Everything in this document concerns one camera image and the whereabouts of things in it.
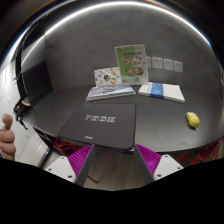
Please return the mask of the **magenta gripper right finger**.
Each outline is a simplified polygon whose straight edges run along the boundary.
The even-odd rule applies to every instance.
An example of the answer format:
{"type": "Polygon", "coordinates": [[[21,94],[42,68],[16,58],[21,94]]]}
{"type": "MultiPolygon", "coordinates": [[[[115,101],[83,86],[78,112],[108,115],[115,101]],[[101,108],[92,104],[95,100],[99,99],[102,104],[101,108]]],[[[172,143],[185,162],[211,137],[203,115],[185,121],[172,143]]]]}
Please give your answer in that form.
{"type": "Polygon", "coordinates": [[[159,155],[139,144],[134,146],[134,156],[139,164],[146,184],[160,180],[183,168],[170,155],[159,155]]]}

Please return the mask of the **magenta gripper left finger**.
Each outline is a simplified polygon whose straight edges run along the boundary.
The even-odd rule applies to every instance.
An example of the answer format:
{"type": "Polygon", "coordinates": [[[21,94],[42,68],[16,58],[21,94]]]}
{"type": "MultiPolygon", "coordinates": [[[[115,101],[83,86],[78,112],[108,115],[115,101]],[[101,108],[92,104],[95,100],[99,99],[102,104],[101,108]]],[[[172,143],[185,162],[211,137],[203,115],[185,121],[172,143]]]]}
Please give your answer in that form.
{"type": "Polygon", "coordinates": [[[60,156],[46,168],[46,171],[83,186],[94,156],[95,146],[89,145],[68,157],[60,156]]]}

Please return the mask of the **bare human hand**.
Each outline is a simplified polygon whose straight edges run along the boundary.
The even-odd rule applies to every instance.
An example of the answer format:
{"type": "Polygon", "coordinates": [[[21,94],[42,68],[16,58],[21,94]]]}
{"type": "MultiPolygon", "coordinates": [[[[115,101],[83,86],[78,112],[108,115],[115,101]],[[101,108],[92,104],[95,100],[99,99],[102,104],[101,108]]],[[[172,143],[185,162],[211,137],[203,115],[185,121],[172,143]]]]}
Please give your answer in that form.
{"type": "Polygon", "coordinates": [[[15,160],[16,147],[14,145],[15,134],[11,130],[13,118],[9,114],[2,116],[4,126],[0,130],[0,153],[7,160],[15,160]]]}

